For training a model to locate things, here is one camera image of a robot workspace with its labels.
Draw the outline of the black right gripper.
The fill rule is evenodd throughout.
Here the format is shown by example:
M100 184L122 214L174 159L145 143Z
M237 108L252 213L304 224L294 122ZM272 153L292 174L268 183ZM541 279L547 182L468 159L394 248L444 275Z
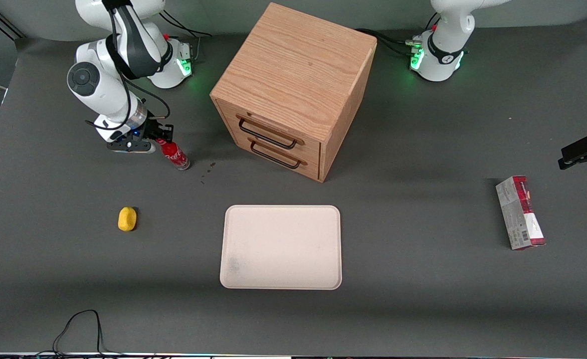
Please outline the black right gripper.
M115 153L154 153L157 146L148 141L148 138L156 141L173 141L174 126L160 123L150 123L148 126L148 138L146 137L147 125L137 129L131 129L126 134L120 130L109 131L107 143L108 150Z

